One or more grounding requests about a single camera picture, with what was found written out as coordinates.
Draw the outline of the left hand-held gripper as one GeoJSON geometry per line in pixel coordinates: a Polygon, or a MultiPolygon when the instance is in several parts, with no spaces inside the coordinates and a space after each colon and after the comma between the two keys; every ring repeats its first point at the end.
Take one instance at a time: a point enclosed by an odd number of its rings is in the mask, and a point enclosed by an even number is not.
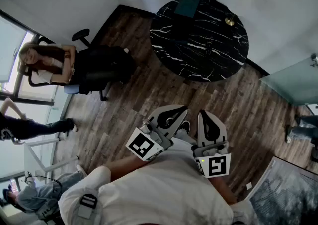
{"type": "Polygon", "coordinates": [[[125,147],[140,160],[152,161],[173,145],[170,138],[178,130],[187,112],[188,108],[184,105],[158,107],[143,121],[140,128],[133,131],[125,147]]]}

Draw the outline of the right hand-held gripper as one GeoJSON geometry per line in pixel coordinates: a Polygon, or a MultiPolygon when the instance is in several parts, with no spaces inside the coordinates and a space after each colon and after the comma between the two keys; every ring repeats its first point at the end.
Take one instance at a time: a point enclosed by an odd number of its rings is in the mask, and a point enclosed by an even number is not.
{"type": "Polygon", "coordinates": [[[210,112],[200,110],[198,114],[198,145],[192,146],[198,170],[205,178],[229,174],[231,154],[224,123],[210,112]]]}

